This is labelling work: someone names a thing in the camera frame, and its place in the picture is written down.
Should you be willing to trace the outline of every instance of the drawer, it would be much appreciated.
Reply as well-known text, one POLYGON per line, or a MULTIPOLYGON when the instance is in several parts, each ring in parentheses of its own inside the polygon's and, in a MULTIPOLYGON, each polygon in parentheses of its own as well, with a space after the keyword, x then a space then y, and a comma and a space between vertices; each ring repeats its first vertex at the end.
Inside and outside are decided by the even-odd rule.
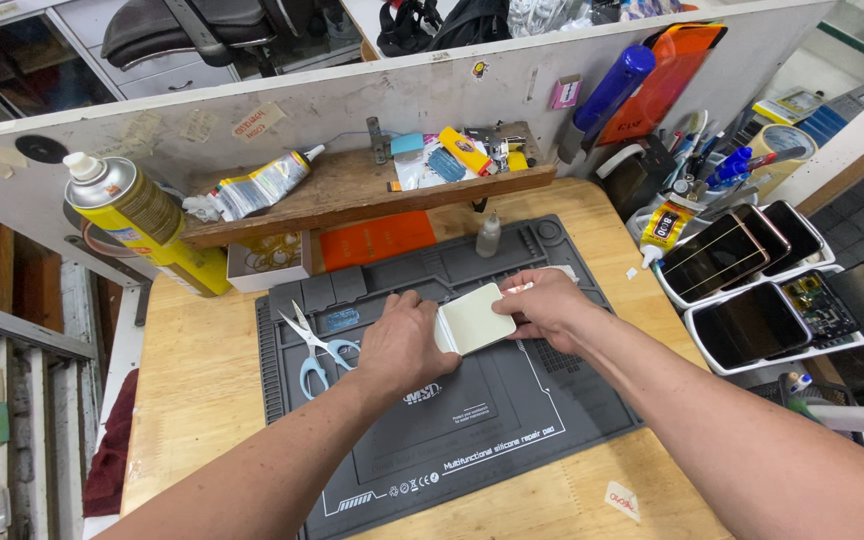
POLYGON ((152 75, 145 79, 126 82, 119 86, 126 99, 158 96, 207 87, 218 87, 234 82, 233 74, 224 67, 212 67, 197 61, 171 71, 152 75))
POLYGON ((55 11, 88 49, 102 45, 109 21, 125 3, 126 0, 74 0, 55 6, 55 11))
POLYGON ((108 77, 115 83, 116 87, 120 87, 126 83, 131 83, 132 81, 138 81, 139 79, 145 79, 146 77, 152 77, 153 75, 158 75, 171 69, 181 68, 202 61, 202 57, 199 56, 199 53, 176 53, 173 55, 164 55, 157 58, 147 59, 128 71, 122 71, 102 58, 102 45, 90 48, 88 53, 92 55, 95 62, 99 63, 99 66, 102 67, 102 71, 108 74, 108 77))

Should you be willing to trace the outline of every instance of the scissors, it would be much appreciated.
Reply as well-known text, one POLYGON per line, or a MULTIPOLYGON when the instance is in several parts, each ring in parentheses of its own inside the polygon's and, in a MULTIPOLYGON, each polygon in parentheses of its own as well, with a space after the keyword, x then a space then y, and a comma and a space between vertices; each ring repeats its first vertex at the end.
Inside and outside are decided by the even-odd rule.
POLYGON ((295 300, 292 300, 292 308, 295 310, 295 318, 298 319, 297 323, 292 320, 292 317, 285 316, 285 313, 282 313, 281 310, 278 314, 285 319, 285 322, 289 323, 292 330, 294 330, 300 338, 304 339, 305 343, 309 346, 309 357, 305 359, 305 362, 302 362, 302 369, 298 374, 298 384, 301 386, 302 393, 305 394, 305 397, 308 398, 309 401, 312 401, 315 396, 313 396, 312 392, 309 390, 307 377, 310 371, 316 372, 318 378, 321 379, 321 383, 325 386, 325 389, 329 390, 329 381, 326 380, 326 370, 322 369, 322 365, 319 364, 318 356, 315 353, 316 347, 327 350, 330 355, 332 355, 332 359, 335 360, 335 363, 348 371, 352 371, 355 368, 350 366, 342 356, 339 355, 339 349, 343 346, 351 347, 360 353, 362 352, 362 349, 359 349, 359 346, 354 344, 352 341, 347 341, 345 339, 333 339, 328 343, 324 342, 319 339, 316 334, 312 333, 306 315, 301 309, 299 309, 299 305, 295 300))

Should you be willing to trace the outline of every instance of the forearm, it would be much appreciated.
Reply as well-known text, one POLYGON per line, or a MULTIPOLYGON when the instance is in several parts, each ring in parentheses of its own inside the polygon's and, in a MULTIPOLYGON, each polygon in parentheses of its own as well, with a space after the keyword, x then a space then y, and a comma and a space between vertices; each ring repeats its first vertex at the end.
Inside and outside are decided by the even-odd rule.
POLYGON ((356 371, 141 505, 102 538, 289 538, 394 402, 356 371))
POLYGON ((642 415, 733 534, 864 535, 863 448, 600 309, 575 319, 582 357, 642 415))

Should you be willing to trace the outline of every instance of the blue wire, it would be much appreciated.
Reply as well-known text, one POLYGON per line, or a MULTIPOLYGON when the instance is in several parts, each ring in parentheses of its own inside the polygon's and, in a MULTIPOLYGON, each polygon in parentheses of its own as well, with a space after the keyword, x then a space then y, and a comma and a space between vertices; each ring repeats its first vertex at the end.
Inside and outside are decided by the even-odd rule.
MULTIPOLYGON (((403 135, 403 133, 400 133, 398 131, 391 131, 389 129, 379 129, 379 132, 383 133, 383 134, 392 134, 394 136, 399 136, 399 137, 401 137, 403 135)), ((316 146, 319 146, 320 144, 322 146, 325 146, 325 145, 329 144, 330 142, 339 139, 343 135, 363 135, 363 134, 368 134, 368 133, 369 133, 369 131, 343 131, 343 132, 333 136, 332 138, 330 138, 329 140, 327 140, 325 142, 317 142, 315 144, 309 144, 307 146, 299 146, 297 148, 290 148, 290 147, 286 146, 285 149, 286 150, 306 150, 308 148, 315 148, 316 146)))

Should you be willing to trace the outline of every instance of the light blue scissors handle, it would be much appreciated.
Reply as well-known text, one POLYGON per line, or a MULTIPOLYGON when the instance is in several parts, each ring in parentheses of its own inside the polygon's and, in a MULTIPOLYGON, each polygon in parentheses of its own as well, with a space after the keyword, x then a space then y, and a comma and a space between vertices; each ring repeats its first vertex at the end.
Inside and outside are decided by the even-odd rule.
POLYGON ((359 349, 358 345, 354 344, 352 341, 347 341, 345 339, 333 339, 333 340, 329 341, 328 343, 325 344, 325 350, 329 351, 329 353, 332 355, 332 359, 335 361, 335 363, 339 364, 340 366, 342 366, 343 368, 345 368, 348 371, 353 371, 355 368, 353 366, 349 365, 349 363, 346 362, 345 359, 342 358, 341 355, 339 355, 339 348, 341 348, 343 345, 347 346, 347 347, 351 347, 352 349, 355 349, 359 353, 362 352, 362 349, 359 349))
POLYGON ((329 390, 329 381, 326 379, 326 370, 322 369, 322 366, 319 365, 319 361, 315 356, 309 356, 305 359, 305 362, 302 362, 302 369, 298 375, 298 381, 299 385, 302 387, 302 393, 305 394, 305 397, 311 402, 315 399, 315 396, 313 396, 311 390, 309 390, 308 374, 310 371, 318 373, 318 378, 321 379, 321 383, 325 386, 326 390, 329 390))

